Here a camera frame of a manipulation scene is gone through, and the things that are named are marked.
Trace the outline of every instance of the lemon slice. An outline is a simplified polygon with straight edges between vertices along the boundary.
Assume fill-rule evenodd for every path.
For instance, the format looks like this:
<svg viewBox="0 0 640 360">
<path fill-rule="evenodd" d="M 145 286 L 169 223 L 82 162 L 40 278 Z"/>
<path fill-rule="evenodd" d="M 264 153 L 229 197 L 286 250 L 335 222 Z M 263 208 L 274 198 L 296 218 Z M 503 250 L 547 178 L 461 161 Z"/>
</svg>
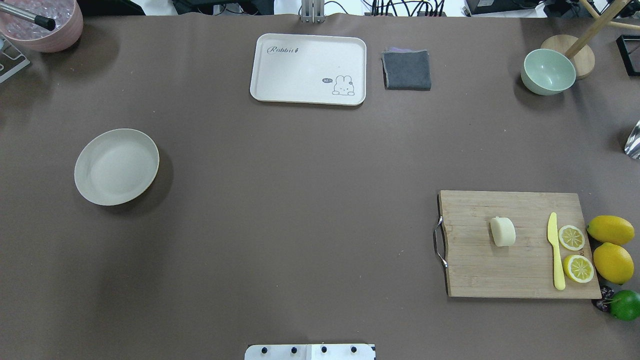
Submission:
<svg viewBox="0 0 640 360">
<path fill-rule="evenodd" d="M 580 250 L 584 247 L 584 234 L 573 225 L 565 225 L 558 231 L 562 246 L 569 250 Z"/>
<path fill-rule="evenodd" d="M 564 273 L 575 282 L 589 282 L 593 279 L 593 265 L 581 255 L 569 255 L 563 261 Z"/>
</svg>

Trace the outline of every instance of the gray cloth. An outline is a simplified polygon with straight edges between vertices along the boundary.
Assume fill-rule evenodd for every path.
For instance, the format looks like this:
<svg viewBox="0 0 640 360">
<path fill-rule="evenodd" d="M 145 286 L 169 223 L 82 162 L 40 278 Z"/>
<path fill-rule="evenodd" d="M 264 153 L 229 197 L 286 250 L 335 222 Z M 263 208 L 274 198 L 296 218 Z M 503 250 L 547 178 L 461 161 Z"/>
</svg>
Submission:
<svg viewBox="0 0 640 360">
<path fill-rule="evenodd" d="M 431 90 L 429 53 L 420 51 L 384 51 L 382 65 L 388 89 Z"/>
</svg>

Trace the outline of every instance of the plastic knife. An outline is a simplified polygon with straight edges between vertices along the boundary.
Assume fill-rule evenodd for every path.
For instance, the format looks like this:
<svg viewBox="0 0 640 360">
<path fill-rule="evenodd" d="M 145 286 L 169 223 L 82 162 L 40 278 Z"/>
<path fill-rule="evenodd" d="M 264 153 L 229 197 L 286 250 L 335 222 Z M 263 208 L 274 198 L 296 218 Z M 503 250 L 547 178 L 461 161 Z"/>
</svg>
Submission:
<svg viewBox="0 0 640 360">
<path fill-rule="evenodd" d="M 554 286 L 558 290 L 564 290 L 566 284 L 564 283 L 564 272 L 562 270 L 562 263 L 560 262 L 560 240 L 558 239 L 558 220 L 556 213 L 551 213 L 549 216 L 547 239 L 554 248 Z"/>
</svg>

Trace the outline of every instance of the bowl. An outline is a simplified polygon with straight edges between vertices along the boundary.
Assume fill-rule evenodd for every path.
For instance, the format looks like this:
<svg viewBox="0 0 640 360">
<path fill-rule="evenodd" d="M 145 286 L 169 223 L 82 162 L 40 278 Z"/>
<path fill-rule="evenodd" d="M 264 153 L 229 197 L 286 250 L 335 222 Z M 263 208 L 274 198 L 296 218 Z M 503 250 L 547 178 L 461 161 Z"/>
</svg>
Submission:
<svg viewBox="0 0 640 360">
<path fill-rule="evenodd" d="M 0 32 L 14 45 L 21 45 L 41 53 L 55 53 L 73 45 L 82 34 L 83 16 L 76 0 L 5 0 L 5 2 L 37 15 L 51 17 L 56 21 L 56 28 L 53 31 L 47 31 L 26 20 L 0 13 Z M 26 34 L 21 31 L 29 28 L 34 29 L 35 32 Z"/>
<path fill-rule="evenodd" d="M 135 129 L 115 129 L 84 147 L 74 180 L 90 202 L 119 205 L 137 198 L 153 183 L 159 164 L 158 148 L 149 136 Z"/>
<path fill-rule="evenodd" d="M 520 71 L 524 85 L 538 95 L 555 95 L 575 82 L 575 67 L 565 55 L 537 49 L 525 57 Z"/>
</svg>

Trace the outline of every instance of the brown tablecloth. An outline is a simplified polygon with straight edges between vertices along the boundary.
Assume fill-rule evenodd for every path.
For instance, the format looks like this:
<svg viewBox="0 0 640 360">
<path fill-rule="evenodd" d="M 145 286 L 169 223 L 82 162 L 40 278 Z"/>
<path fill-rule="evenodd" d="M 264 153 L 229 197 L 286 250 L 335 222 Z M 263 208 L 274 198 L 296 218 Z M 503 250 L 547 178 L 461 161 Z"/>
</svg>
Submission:
<svg viewBox="0 0 640 360">
<path fill-rule="evenodd" d="M 452 299 L 433 253 L 439 190 L 575 192 L 585 221 L 640 227 L 622 146 L 640 81 L 607 28 L 561 95 L 524 56 L 590 20 L 334 15 L 86 19 L 0 85 L 0 358 L 242 359 L 249 344 L 376 344 L 378 359 L 633 359 L 640 321 L 589 300 Z M 358 37 L 361 106 L 249 94 L 264 33 Z M 428 49 L 433 89 L 385 90 L 380 52 Z M 158 144 L 154 184 L 101 207 L 74 164 L 119 127 Z M 640 240 L 626 248 L 640 259 Z M 640 291 L 640 275 L 624 288 Z"/>
</svg>

